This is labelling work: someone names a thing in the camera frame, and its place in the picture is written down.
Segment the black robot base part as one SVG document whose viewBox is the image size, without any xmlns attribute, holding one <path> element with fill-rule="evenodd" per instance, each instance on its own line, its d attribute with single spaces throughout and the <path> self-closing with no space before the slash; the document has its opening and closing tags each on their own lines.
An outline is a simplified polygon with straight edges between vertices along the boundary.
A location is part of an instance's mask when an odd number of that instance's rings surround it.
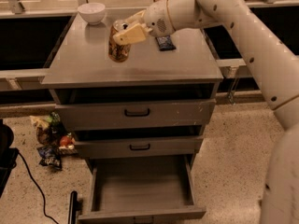
<svg viewBox="0 0 299 224">
<path fill-rule="evenodd" d="M 13 141 L 13 131 L 0 119 L 0 197 L 4 192 L 11 171 L 16 167 L 19 151 L 15 147 L 11 147 Z"/>
</svg>

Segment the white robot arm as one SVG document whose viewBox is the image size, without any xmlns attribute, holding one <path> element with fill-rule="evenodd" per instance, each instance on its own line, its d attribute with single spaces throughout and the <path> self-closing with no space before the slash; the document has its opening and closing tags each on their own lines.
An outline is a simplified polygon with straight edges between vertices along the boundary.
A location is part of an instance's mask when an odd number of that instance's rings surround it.
<svg viewBox="0 0 299 224">
<path fill-rule="evenodd" d="M 218 23 L 229 33 L 285 133 L 274 146 L 260 224 L 299 224 L 299 59 L 245 0 L 160 0 L 124 20 L 119 45 Z"/>
</svg>

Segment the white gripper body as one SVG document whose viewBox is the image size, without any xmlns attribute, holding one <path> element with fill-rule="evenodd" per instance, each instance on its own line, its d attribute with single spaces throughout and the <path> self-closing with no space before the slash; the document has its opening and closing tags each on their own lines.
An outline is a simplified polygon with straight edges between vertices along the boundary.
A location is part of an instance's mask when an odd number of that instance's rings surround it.
<svg viewBox="0 0 299 224">
<path fill-rule="evenodd" d="M 152 36 L 163 37 L 175 32 L 170 19 L 168 0 L 159 0 L 150 5 L 143 16 L 144 22 L 151 29 Z"/>
</svg>

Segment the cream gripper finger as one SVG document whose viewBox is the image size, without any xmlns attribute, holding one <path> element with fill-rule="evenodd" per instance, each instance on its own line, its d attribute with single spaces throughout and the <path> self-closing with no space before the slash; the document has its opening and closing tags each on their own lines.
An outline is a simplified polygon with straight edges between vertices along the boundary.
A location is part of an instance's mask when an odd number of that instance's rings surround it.
<svg viewBox="0 0 299 224">
<path fill-rule="evenodd" d="M 138 11 L 136 14 L 128 17 L 125 19 L 125 22 L 128 24 L 134 24 L 134 23 L 144 23 L 144 14 L 146 10 L 143 9 L 141 11 Z"/>
<path fill-rule="evenodd" d="M 121 29 L 113 35 L 118 45 L 131 45 L 145 41 L 152 31 L 145 23 L 122 24 Z"/>
</svg>

